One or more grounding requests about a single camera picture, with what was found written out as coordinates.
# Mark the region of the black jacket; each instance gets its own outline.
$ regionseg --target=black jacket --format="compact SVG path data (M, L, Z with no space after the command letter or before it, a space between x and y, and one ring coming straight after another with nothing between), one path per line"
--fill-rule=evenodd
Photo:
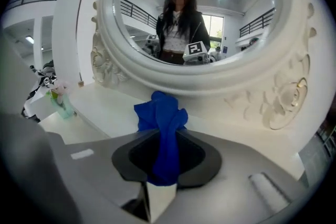
M165 37L163 33L164 25L165 25L165 22L163 20L163 14L161 14L158 17L158 21L156 23L156 34L159 36L160 46L161 46L160 54L165 44ZM206 30L204 19L202 17L202 13L195 12L191 20L191 25L190 25L189 44L199 42L199 41L203 41L204 46L207 51L210 50L210 37L209 37L208 31Z

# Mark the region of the blue towel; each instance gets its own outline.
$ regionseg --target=blue towel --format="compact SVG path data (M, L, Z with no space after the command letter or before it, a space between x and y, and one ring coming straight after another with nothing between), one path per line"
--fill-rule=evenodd
M175 132L185 129L188 114L178 107L176 98L159 91L152 94L152 101L134 106L139 117L139 131L160 130L160 148L152 171L154 176L148 177L148 182L156 186L176 184L180 174Z

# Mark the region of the brown pants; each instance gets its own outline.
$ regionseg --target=brown pants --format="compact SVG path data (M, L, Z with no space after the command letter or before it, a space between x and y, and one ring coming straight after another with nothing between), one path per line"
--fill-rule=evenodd
M175 65L183 65L183 54L176 54L174 52L163 51L160 60L164 62L173 63Z

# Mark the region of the window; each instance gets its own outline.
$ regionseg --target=window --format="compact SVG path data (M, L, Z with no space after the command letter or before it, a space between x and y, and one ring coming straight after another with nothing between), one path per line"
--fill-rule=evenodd
M210 45L212 48L220 47L222 43L223 34L223 17L202 15L205 23L206 30L210 36Z

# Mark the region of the ceiling light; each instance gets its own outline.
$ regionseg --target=ceiling light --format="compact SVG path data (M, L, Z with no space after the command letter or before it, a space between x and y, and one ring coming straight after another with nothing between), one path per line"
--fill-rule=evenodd
M31 43L34 44L34 40L31 36L27 36L26 39Z

